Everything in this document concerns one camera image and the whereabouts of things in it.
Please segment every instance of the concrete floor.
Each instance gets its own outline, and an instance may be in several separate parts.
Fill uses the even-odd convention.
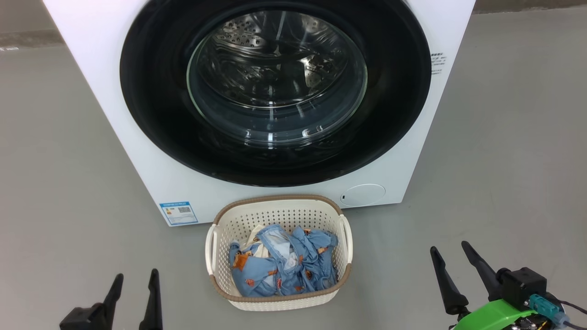
[[[587,8],[472,17],[404,202],[346,212],[348,284],[268,314],[214,291],[208,227],[167,227],[67,49],[0,53],[3,327],[56,329],[122,272],[114,329],[137,329],[157,267],[166,330],[446,329],[431,245],[471,309],[487,297],[461,240],[587,305],[586,35]]]

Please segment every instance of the brown basket rim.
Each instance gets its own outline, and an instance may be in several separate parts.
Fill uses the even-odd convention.
[[[214,219],[213,224],[217,225],[218,222],[220,221],[220,218],[226,213],[228,212],[228,210],[236,207],[236,206],[241,206],[244,204],[252,204],[252,203],[259,203],[259,202],[264,202],[264,201],[278,201],[278,200],[319,200],[319,201],[323,201],[326,202],[328,204],[330,204],[330,206],[332,206],[336,212],[338,212],[338,214],[343,214],[342,210],[340,209],[340,207],[338,205],[336,205],[335,202],[333,202],[331,199],[326,198],[324,196],[320,196],[320,195],[312,195],[312,194],[298,194],[298,195],[277,195],[277,196],[267,196],[267,197],[257,197],[257,198],[248,198],[246,200],[240,200],[240,201],[236,201],[234,203],[231,203],[227,206],[225,206],[220,212],[218,212],[218,215],[216,215],[216,218]],[[210,275],[210,280],[212,281],[212,285],[214,286],[214,288],[216,289],[216,291],[224,298],[230,300],[230,301],[234,301],[234,302],[280,302],[280,301],[292,301],[292,300],[300,300],[300,299],[307,299],[307,298],[314,298],[314,297],[319,297],[321,295],[327,295],[327,294],[331,294],[335,291],[337,291],[338,289],[340,289],[346,282],[346,280],[349,278],[350,275],[350,270],[352,268],[352,265],[350,263],[346,264],[345,267],[345,274],[342,276],[342,278],[338,281],[338,283],[336,283],[336,285],[332,288],[326,289],[326,290],[321,290],[321,291],[315,291],[315,292],[308,292],[305,294],[299,294],[299,295],[288,295],[288,296],[274,296],[274,297],[237,297],[235,295],[230,295],[228,293],[226,293],[224,290],[222,290],[222,288],[220,288],[220,286],[218,285],[218,282],[216,281],[216,277],[214,275]]]

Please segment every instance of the white washing machine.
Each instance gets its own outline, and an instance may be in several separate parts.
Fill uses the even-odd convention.
[[[474,0],[45,5],[176,226],[273,194],[401,202]]]

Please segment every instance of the crumpled laundry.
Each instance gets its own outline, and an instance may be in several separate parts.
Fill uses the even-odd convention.
[[[228,253],[232,279],[243,297],[295,295],[328,289],[338,281],[332,264],[336,235],[296,227],[289,235],[279,224],[257,226],[241,248]]]

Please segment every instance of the baseboard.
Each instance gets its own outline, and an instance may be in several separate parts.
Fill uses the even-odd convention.
[[[587,0],[477,0],[474,14],[518,12],[587,5]],[[62,46],[65,43],[56,29],[0,33],[0,52]]]

